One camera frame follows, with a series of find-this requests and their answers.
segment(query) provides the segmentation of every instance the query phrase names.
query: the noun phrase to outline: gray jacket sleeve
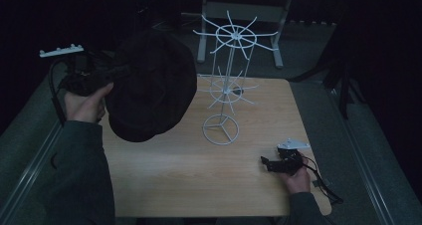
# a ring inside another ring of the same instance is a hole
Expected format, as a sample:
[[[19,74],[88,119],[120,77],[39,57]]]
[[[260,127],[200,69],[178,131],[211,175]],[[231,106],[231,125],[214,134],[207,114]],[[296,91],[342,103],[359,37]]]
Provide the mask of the gray jacket sleeve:
[[[100,125],[66,121],[57,171],[40,192],[47,224],[114,224],[114,200]]]
[[[295,193],[290,198],[290,224],[320,225],[326,224],[319,211],[314,195],[309,192]]]

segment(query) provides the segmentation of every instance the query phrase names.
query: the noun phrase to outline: table top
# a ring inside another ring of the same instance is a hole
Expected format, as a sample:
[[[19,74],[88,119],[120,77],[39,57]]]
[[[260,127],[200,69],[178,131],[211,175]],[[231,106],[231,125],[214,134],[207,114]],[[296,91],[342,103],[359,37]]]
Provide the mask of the table top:
[[[300,113],[285,80],[246,79],[244,88],[246,101],[232,104],[235,114],[225,105],[224,113],[239,125],[238,138],[228,145],[213,144],[203,134],[204,121],[222,107],[209,108],[214,102],[209,92],[196,93],[177,126],[142,143],[117,137],[105,116],[104,148],[116,216],[288,215],[283,181],[266,170],[260,157],[280,160],[276,146],[288,138],[309,142]],[[208,89],[209,82],[198,78],[198,90]],[[310,148],[300,151],[314,159]],[[313,186],[312,193],[322,214],[329,214],[328,199]]]

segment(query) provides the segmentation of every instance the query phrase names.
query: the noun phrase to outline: person's arm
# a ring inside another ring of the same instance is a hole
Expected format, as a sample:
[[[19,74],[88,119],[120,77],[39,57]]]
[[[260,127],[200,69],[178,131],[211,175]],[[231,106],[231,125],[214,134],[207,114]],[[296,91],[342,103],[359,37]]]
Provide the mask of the person's arm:
[[[65,96],[68,121],[57,143],[57,172],[41,191],[48,224],[114,224],[114,201],[96,121],[105,111],[101,99],[112,85],[83,98]]]
[[[289,222],[295,225],[326,224],[319,207],[311,194],[311,178],[303,166],[294,175],[281,173],[280,176],[289,190],[291,214]]]

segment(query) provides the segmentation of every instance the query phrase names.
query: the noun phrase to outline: hat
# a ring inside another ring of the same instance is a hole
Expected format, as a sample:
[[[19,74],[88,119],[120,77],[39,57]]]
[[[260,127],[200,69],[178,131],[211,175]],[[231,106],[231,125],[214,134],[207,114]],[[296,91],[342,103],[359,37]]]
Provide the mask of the hat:
[[[145,31],[123,42],[113,60],[116,65],[126,61],[132,70],[114,81],[105,97],[109,125],[117,136],[142,142],[181,121],[197,87],[189,48],[169,34]]]

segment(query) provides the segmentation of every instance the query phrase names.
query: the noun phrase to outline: human hand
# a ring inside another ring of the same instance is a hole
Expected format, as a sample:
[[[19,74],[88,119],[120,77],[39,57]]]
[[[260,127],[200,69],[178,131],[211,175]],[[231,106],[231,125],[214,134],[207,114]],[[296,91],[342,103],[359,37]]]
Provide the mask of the human hand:
[[[97,122],[106,114],[102,99],[111,91],[112,86],[113,84],[108,84],[88,97],[81,97],[67,92],[65,94],[67,119]]]
[[[302,157],[302,162],[303,164],[308,164],[308,160],[305,157]],[[294,175],[280,173],[280,177],[285,182],[291,194],[311,192],[311,177],[305,166],[301,167]]]

